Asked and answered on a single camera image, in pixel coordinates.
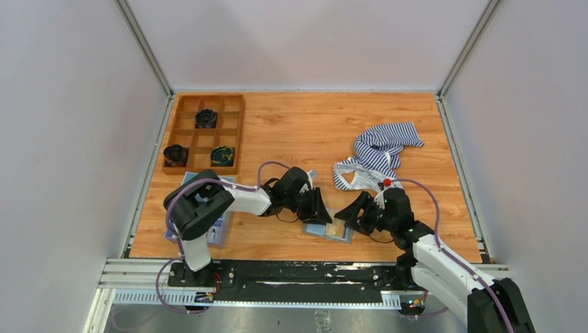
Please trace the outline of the gold credit card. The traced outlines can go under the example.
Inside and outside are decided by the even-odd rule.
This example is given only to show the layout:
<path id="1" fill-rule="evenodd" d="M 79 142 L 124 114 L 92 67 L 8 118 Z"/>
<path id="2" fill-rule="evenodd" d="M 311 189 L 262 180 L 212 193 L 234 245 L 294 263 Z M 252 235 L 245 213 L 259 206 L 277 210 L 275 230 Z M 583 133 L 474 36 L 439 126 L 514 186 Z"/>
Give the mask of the gold credit card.
<path id="1" fill-rule="evenodd" d="M 325 229 L 325 236 L 339 241 L 348 241 L 351 230 L 345 226 L 345 222 L 334 219 L 328 223 Z"/>

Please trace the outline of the grey card holder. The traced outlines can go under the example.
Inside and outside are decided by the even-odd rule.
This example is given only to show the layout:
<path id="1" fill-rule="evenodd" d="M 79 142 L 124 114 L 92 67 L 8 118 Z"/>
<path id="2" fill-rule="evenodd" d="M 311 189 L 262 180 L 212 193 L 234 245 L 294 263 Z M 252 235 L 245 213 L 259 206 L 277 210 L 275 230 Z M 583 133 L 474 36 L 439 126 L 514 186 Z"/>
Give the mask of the grey card holder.
<path id="1" fill-rule="evenodd" d="M 350 244 L 353 236 L 353 230 L 346 227 L 345 222 L 340 219 L 334 219 L 331 223 L 311 219 L 304 224 L 302 231 L 304 234 L 344 244 Z"/>

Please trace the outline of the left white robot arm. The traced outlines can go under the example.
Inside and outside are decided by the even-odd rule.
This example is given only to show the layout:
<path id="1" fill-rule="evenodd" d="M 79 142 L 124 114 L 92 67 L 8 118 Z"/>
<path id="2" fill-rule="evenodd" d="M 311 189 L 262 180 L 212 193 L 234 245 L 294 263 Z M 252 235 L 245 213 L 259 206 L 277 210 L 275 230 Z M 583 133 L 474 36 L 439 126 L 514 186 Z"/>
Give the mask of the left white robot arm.
<path id="1" fill-rule="evenodd" d="M 211 281 L 213 270 L 206 234 L 226 212 L 277 216 L 289 210 L 303 223 L 332 222 L 311 173 L 298 167 L 256 186 L 228 182 L 206 169 L 172 191 L 163 206 L 166 225 L 179 241 L 180 258 L 187 267 L 186 278 L 197 287 Z"/>

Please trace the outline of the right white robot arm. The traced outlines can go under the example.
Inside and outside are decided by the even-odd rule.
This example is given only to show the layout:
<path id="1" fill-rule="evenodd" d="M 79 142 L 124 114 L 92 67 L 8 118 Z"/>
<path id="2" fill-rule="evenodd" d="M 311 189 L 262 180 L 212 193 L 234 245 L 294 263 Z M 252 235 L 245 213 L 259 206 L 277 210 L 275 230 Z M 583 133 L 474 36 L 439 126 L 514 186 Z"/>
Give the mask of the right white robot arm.
<path id="1" fill-rule="evenodd" d="M 389 187 L 376 196 L 363 191 L 335 217 L 366 236 L 389 232 L 403 251 L 395 265 L 399 286 L 432 292 L 468 332 L 535 331 L 518 285 L 474 267 L 450 249 L 436 229 L 415 218 L 402 188 Z"/>

